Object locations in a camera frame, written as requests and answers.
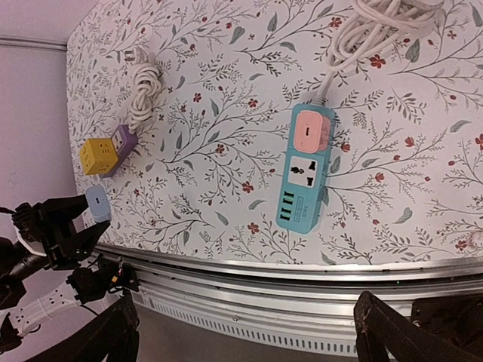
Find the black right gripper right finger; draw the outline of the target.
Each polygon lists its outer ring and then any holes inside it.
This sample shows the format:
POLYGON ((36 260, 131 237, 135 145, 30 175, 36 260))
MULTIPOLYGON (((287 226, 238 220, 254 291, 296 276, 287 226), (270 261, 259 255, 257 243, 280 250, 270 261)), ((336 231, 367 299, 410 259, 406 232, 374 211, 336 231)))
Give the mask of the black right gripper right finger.
POLYGON ((481 361, 423 330, 373 293, 364 291, 354 307, 360 361, 481 361))

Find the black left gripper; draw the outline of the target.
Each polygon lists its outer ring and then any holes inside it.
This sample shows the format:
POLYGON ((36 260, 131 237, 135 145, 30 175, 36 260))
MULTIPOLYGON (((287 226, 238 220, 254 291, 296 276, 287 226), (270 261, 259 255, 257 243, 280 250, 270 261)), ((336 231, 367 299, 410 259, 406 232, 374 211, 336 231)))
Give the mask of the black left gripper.
POLYGON ((76 232, 73 221, 87 208, 85 195, 23 203, 11 215, 17 242, 32 255, 46 258, 48 268, 73 270, 92 254, 111 224, 103 221, 76 232))

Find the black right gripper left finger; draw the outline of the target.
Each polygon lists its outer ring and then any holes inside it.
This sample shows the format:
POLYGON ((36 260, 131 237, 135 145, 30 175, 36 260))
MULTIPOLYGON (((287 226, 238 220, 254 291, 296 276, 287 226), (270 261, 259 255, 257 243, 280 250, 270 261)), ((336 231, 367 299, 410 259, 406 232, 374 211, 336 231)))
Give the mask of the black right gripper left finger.
POLYGON ((132 295, 119 298, 99 316, 57 345, 31 357, 39 362, 136 361, 139 318, 132 295))

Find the blue cube adapter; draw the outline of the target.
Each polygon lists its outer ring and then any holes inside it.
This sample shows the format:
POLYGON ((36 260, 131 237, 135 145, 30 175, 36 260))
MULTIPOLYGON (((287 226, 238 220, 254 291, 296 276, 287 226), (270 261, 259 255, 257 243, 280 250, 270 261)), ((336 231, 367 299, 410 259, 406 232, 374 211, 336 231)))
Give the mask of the blue cube adapter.
POLYGON ((88 188, 85 192, 91 215, 96 223, 110 221, 112 219, 111 207, 102 185, 88 188))

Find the yellow cube plug adapter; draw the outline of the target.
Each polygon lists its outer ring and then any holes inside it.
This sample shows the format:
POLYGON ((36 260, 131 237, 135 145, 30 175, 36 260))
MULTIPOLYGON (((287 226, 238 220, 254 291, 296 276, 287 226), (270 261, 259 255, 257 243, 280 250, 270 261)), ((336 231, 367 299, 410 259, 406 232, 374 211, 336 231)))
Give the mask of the yellow cube plug adapter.
POLYGON ((111 138, 93 138, 85 141, 79 153, 84 175, 104 175, 118 162, 111 138))

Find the pink cube adapter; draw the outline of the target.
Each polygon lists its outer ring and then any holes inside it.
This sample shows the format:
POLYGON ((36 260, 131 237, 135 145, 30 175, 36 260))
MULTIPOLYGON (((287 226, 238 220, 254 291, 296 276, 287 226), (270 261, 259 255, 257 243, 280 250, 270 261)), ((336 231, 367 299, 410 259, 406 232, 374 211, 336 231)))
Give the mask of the pink cube adapter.
POLYGON ((298 152, 315 154, 328 147, 331 121, 316 111, 302 110, 296 119, 294 148, 298 152))

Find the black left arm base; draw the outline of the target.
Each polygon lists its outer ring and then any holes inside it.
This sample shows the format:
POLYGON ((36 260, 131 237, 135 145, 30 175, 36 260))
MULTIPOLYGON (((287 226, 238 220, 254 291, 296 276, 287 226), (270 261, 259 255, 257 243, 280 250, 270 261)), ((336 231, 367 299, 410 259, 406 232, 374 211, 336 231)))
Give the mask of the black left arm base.
POLYGON ((75 300, 82 305, 101 300, 106 294, 140 291, 134 267, 121 257, 112 261, 99 255, 89 266, 77 268, 66 283, 75 291, 75 300))

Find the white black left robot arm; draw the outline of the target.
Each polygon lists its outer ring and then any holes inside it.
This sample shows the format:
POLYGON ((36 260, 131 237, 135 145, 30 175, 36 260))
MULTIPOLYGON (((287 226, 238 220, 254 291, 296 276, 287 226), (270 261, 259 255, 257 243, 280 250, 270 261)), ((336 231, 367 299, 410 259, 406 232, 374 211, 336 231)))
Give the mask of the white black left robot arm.
POLYGON ((15 242, 1 239, 1 351, 6 352, 20 346, 43 321, 105 296, 108 278, 81 263, 93 253, 112 216, 101 186, 1 212, 11 217, 17 237, 15 242), (42 269, 72 273, 47 295, 20 307, 24 280, 42 269))

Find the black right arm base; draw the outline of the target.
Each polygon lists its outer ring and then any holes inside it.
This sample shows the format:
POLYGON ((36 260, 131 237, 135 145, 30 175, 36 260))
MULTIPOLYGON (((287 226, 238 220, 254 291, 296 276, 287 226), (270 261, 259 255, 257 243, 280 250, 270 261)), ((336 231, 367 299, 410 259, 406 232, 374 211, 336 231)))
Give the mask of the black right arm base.
POLYGON ((455 347, 482 357, 482 294, 416 299, 411 321, 455 347))

